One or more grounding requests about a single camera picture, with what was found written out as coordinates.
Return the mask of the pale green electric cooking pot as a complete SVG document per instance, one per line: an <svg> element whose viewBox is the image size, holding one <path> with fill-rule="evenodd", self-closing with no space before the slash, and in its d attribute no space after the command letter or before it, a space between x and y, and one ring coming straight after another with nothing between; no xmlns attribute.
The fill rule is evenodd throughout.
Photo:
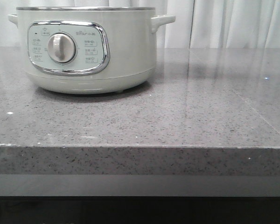
<svg viewBox="0 0 280 224"><path fill-rule="evenodd" d="M37 86L67 94L119 92L147 81L156 33L173 23L153 7L18 7L23 69Z"/></svg>

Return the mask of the white pleated curtain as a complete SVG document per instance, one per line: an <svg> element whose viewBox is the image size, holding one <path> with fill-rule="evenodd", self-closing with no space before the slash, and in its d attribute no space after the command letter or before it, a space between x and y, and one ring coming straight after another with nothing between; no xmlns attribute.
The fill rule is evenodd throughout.
<svg viewBox="0 0 280 224"><path fill-rule="evenodd" d="M176 17L158 48L280 48L280 0L0 0L0 47L19 46L7 16L27 6L154 7Z"/></svg>

